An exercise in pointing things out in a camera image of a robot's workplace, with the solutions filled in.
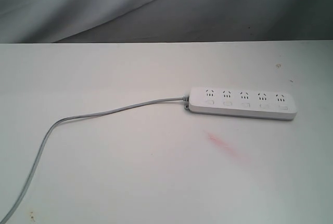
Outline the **white five-outlet power strip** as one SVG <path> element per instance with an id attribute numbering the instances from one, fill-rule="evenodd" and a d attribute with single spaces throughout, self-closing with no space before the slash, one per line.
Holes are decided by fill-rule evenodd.
<path id="1" fill-rule="evenodd" d="M 297 107 L 286 92 L 193 87 L 186 108 L 192 113 L 275 120 L 294 120 Z"/>

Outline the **grey backdrop cloth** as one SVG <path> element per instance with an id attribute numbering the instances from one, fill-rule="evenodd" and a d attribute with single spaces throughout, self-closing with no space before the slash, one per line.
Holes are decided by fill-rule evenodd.
<path id="1" fill-rule="evenodd" d="M 332 0 L 1 0 L 2 43 L 332 39 Z"/>

